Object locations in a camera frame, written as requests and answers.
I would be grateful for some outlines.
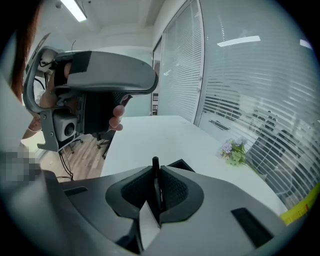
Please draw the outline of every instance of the window blinds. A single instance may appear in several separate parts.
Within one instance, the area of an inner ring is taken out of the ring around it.
[[[197,1],[188,2],[162,36],[158,115],[178,115],[193,123],[203,70]]]
[[[290,209],[320,182],[315,55],[275,3],[200,5],[205,64],[198,125],[221,143],[245,137],[247,164]]]

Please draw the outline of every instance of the purple flower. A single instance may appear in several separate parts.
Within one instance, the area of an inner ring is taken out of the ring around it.
[[[222,150],[224,151],[224,152],[226,152],[227,154],[228,153],[231,153],[231,151],[232,151],[232,144],[231,143],[225,143],[223,146],[222,146]]]

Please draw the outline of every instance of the desk surface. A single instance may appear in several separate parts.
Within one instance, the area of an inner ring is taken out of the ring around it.
[[[277,215],[287,211],[272,189],[247,165],[234,167],[216,157],[221,142],[180,116],[124,117],[106,155],[101,176],[183,159],[196,173],[230,182]]]

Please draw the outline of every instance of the wooden floor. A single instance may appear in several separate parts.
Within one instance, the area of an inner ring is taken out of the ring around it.
[[[102,154],[107,145],[102,145],[101,149],[98,149],[97,139],[90,134],[83,135],[81,139],[83,140],[83,143],[80,141],[72,143],[74,154],[72,154],[71,149],[68,146],[65,148],[66,155],[63,150],[61,151],[64,161],[68,166],[67,157],[74,180],[100,177],[105,162],[102,158]],[[57,177],[68,176],[62,166],[58,152],[48,151],[45,153],[40,159],[40,165],[42,170],[52,171]],[[60,178],[58,180],[60,182],[69,181],[69,179],[66,178]]]

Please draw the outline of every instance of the fluorescent light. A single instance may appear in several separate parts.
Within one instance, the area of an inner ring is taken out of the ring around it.
[[[82,22],[87,19],[86,15],[80,9],[75,0],[61,0],[61,2],[68,8],[78,22]]]
[[[225,41],[225,42],[218,42],[217,45],[220,47],[225,47],[225,46],[232,46],[232,45],[236,45],[236,44],[257,42],[257,41],[261,41],[260,37],[258,35],[254,35],[254,36],[247,36],[247,37],[232,39],[232,40]]]
[[[307,47],[307,48],[312,50],[311,44],[309,42],[305,41],[305,40],[300,39],[300,45],[304,46],[304,47]]]

